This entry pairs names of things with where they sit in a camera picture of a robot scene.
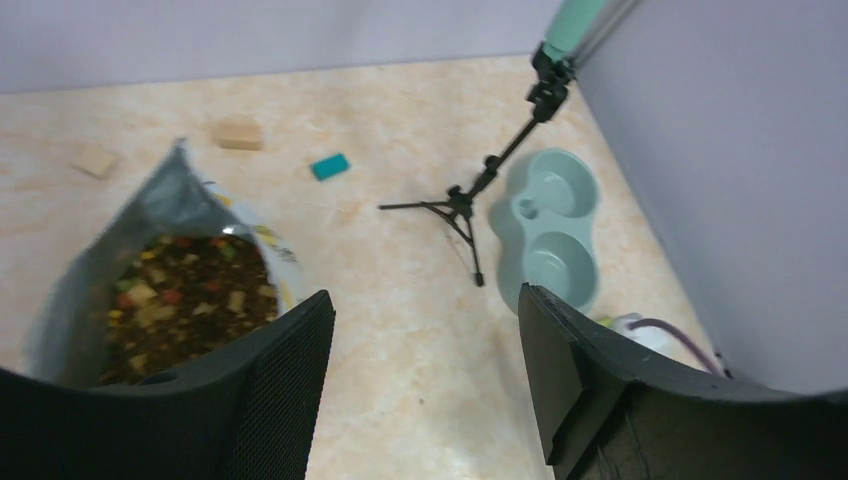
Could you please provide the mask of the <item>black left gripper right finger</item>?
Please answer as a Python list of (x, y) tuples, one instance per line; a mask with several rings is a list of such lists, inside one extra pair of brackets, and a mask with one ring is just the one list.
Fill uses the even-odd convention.
[(847, 395), (713, 375), (524, 285), (519, 329), (545, 463), (558, 479), (843, 479)]

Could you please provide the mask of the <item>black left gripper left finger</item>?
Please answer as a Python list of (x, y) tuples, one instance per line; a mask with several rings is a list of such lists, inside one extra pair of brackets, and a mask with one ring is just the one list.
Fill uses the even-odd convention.
[(139, 385), (1, 374), (5, 479), (301, 479), (336, 312), (318, 291), (279, 319)]

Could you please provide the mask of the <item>pink pet food bag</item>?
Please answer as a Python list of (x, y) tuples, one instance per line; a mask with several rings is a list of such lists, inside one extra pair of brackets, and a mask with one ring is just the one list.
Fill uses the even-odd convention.
[(206, 178), (177, 139), (52, 287), (31, 330), (27, 372), (75, 388), (138, 384), (305, 297), (290, 246)]

